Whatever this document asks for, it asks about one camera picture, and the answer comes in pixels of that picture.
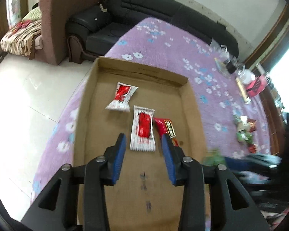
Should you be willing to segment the green snack packet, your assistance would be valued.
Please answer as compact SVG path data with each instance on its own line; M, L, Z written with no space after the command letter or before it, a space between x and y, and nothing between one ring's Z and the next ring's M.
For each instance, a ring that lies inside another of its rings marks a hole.
M226 165L226 161L219 149L211 149L207 151L202 159L202 164L205 166L218 166L219 164Z

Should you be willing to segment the yellow biscuit packet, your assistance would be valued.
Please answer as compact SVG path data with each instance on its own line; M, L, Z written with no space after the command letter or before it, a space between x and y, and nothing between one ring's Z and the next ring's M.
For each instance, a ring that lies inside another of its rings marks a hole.
M237 132L241 132L241 131L248 132L250 130L250 124L248 122L247 116L233 115L233 117L234 117L234 123L236 125Z

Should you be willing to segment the dark red foil snack bag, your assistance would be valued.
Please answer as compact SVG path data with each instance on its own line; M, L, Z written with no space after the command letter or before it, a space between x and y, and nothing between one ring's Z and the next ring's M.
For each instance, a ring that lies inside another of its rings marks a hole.
M247 119L247 123L246 123L246 131L247 132L254 132L257 130L256 128L256 123L257 123L257 120L254 120L254 119Z

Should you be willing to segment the red snack bar packet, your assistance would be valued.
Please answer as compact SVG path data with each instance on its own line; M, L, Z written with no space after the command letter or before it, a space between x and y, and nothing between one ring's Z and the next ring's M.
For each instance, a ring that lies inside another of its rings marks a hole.
M167 118L156 118L156 117L154 117L153 120L157 128L158 134L160 136L160 139L162 139L163 135L167 134L169 135L172 143L175 146L179 146L172 121Z

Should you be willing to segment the white red snack packet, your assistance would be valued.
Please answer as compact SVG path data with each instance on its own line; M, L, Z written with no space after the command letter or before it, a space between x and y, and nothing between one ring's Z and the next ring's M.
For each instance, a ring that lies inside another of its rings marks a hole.
M155 152L153 116L155 110L134 106L134 118L130 137L130 150Z
M106 106L106 110L116 110L120 112L130 112L129 101L138 87L127 85L121 82L117 83L115 97L111 103Z

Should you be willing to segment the green candy wrapper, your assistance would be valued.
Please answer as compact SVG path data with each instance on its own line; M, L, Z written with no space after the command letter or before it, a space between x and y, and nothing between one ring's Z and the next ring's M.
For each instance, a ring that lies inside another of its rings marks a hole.
M253 135L247 131L239 131L236 133L237 141L240 143L251 144L253 143Z

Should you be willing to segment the purple floral tablecloth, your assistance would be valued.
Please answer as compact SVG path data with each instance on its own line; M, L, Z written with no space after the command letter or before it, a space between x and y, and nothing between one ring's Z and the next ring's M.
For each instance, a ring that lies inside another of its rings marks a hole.
M107 110L114 86L137 87L133 103L175 123L154 151L131 150L134 112ZM227 168L198 162L205 140L189 80L167 69L100 57L73 109L57 124L66 135L53 157L67 155L24 215L32 230L204 230L210 189L213 230L269 230L251 196Z

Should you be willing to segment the shallow cardboard box tray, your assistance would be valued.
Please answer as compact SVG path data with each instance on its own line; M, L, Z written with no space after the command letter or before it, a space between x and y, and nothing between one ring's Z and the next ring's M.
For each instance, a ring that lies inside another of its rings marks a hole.
M164 68L100 57L93 63L76 124L74 164L86 164L115 144L119 134L136 139L137 150L126 148L120 177L105 187L111 230L177 230L183 187L172 185L153 117L108 110L123 95L117 87L135 86L129 106L154 110L154 117L172 121L183 152L196 160L206 153L200 112L191 81Z

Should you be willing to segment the white red snack packet upper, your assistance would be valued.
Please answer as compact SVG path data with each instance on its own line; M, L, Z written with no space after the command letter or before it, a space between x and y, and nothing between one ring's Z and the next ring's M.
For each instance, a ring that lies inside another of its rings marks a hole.
M117 83L115 97L111 103L106 106L106 110L116 110L120 112L130 112L129 101L138 87L127 85L121 82Z

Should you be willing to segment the cream long tube package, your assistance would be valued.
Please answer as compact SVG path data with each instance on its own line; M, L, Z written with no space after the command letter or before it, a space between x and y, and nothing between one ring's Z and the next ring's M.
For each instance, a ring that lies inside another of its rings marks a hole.
M241 97L243 98L243 101L245 104L249 104L251 103L251 99L249 98L249 96L247 95L247 92L245 90L244 85L241 83L240 79L238 77L235 78L236 84L238 86L239 89L239 94L241 95Z

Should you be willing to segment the white plastic lid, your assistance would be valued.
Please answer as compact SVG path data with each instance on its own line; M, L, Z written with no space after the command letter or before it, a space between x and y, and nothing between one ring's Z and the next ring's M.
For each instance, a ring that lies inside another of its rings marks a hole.
M239 80L242 84L248 85L256 79L256 76L249 69L243 69L238 72Z

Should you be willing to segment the clear plastic cup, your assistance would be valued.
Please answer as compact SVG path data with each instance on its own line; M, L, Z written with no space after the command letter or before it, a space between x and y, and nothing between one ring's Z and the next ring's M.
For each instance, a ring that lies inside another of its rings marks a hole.
M228 59L231 57L231 54L229 53L227 46L224 44L220 45L220 48L218 48L218 53L221 58Z

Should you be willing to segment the black leather sofa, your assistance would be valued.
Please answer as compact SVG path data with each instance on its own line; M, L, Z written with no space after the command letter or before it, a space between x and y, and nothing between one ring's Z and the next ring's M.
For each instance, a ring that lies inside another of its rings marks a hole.
M66 23L69 60L82 63L104 56L126 32L152 17L187 31L203 42L213 40L239 55L239 45L225 25L174 0L101 0L68 19Z

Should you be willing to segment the wooden cabinet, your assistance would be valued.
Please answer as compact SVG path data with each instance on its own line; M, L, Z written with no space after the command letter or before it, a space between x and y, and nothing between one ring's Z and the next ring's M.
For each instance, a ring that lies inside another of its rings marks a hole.
M280 61L289 49L289 5L285 5L277 21L260 42L257 48L245 59L244 64L257 73L271 69ZM277 155L283 151L285 145L283 118L281 106L276 105L279 94L277 89L267 86L260 93L260 100L266 114L269 137L271 142L271 154Z

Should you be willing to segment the floral blanket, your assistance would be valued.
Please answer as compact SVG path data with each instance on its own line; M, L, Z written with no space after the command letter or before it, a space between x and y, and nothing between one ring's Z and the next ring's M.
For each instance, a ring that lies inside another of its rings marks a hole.
M34 39L41 34L42 12L37 6L2 37L0 50L30 58L34 48Z

